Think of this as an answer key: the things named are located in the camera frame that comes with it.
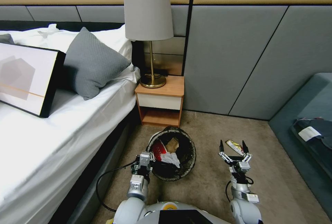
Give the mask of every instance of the trash can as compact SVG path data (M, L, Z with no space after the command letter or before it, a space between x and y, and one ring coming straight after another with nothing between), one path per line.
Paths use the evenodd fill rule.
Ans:
M153 164L153 174L164 181L176 181L185 177L192 170L196 161L194 142L185 131L177 127L166 127L163 131L154 134L146 147L146 151L152 152L153 146L157 142L167 146L173 139L178 142L175 153L180 161L180 168L174 164L158 160Z

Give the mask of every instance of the brass lamp base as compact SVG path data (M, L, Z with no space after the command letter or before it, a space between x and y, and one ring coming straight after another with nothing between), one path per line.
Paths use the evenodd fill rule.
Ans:
M158 88L166 84L166 78L160 74L154 74L153 76L146 74L142 76L140 83L143 87Z

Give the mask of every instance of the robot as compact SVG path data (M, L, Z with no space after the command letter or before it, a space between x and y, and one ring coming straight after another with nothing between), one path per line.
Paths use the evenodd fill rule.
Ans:
M244 141L242 146L231 140L226 143L240 155L226 155L223 142L220 141L219 155L227 163L231 173L231 180L227 183L225 192L236 224L263 224L261 213L255 205L259 202L258 196L249 189L253 180L246 176L246 172L250 169L249 160L252 154L249 153ZM136 157L131 165L132 177L127 192L128 199L119 205L113 224L228 223L189 204L159 202L150 206L145 205L150 181L149 173L152 171L154 162L155 158L151 152L142 152ZM227 187L230 183L232 184L232 200L227 195Z

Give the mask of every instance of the black cable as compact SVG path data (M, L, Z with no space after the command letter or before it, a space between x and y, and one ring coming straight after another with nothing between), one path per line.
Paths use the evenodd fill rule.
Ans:
M249 179L249 180L251 180L251 182L248 182L248 184L252 185L253 184L253 180L250 177L247 177L247 176L246 176L246 178Z
M116 171L116 170L119 170L119 169L126 168L127 166L130 166L130 165L134 164L135 162L136 162L136 160L135 160L134 162L131 162L130 164L123 165L123 166L121 166L121 167L119 167L119 168L115 168L115 169L112 169L112 170L106 171L105 173L103 173L103 174L101 174L101 175L99 176L99 178L98 178L98 180L97 180L97 182L96 182L96 195L97 195L98 201L100 202L100 204L101 204L104 208L106 208L106 209L108 209L109 211L112 211L112 212L116 212L116 211L117 211L116 209L112 209L112 208L110 208L109 206L107 206L107 205L103 202L103 200L100 198L99 193L98 193L98 184L99 184L100 179L101 179L103 176L105 176L106 174L108 174L108 173L111 173L111 172Z
M228 197L228 194L227 194L227 188L228 188L228 185L231 183L231 181L229 181L227 184L226 184L226 188L225 188L225 194L226 194L226 197L227 197L227 200L229 201L229 202L231 202L231 200L229 199L229 197Z

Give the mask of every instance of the textured gray cushion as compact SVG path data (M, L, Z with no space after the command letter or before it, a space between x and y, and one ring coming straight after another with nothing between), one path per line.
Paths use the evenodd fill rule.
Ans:
M83 27L66 54L66 83L84 100L89 100L129 65L130 61Z
M14 44L14 41L10 34L0 35L0 43Z

